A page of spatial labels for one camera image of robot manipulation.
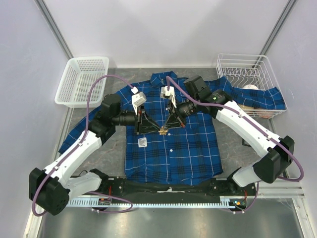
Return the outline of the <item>blue plaid shirt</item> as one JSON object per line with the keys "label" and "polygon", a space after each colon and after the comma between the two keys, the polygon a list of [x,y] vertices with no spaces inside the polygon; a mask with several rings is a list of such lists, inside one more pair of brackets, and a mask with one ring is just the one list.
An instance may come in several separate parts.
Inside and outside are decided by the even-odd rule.
{"label": "blue plaid shirt", "polygon": [[[173,71],[154,73],[147,81],[132,83],[145,93],[146,113],[161,127],[168,117],[168,100],[160,98],[160,89],[170,76],[184,91],[185,78]],[[264,109],[285,109],[280,91],[274,87],[263,92],[232,87],[226,77],[205,81],[213,92],[224,91],[239,104]],[[121,98],[121,109],[133,111],[132,92],[126,86],[115,92]],[[86,116],[69,132],[59,149],[64,153],[85,129]],[[137,135],[134,126],[126,127],[124,173],[128,180],[146,183],[197,185],[223,172],[215,129],[210,115],[199,112],[187,118],[185,128],[173,128],[167,135],[158,132]]]}

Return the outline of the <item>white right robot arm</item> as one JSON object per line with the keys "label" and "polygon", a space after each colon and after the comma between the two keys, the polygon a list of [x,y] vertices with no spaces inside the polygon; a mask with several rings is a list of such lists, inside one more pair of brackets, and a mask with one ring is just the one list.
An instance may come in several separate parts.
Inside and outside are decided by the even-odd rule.
{"label": "white right robot arm", "polygon": [[200,76],[185,80],[185,90],[167,77],[160,90],[161,98],[169,99],[169,117],[162,127],[168,130],[184,127],[186,117],[202,112],[230,127],[241,136],[260,157],[251,165],[238,169],[227,182],[228,192],[240,194],[247,185],[264,181],[273,183],[292,164],[295,142],[290,136],[281,138],[246,114],[228,94],[214,92]]}

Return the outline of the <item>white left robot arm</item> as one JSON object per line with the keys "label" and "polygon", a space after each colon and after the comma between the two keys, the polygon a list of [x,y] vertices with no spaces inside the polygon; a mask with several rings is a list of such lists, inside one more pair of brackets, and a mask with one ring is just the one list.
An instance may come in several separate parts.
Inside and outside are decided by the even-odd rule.
{"label": "white left robot arm", "polygon": [[93,169],[84,176],[73,178],[76,169],[95,151],[102,147],[115,133],[118,125],[133,125],[140,133],[159,130],[159,126],[145,113],[146,102],[143,92],[132,95],[132,111],[121,110],[121,98],[117,94],[104,97],[100,110],[79,138],[54,162],[43,170],[34,168],[29,174],[29,198],[32,212],[39,216],[36,206],[57,215],[72,200],[85,193],[94,191],[98,195],[107,193],[107,175]]}

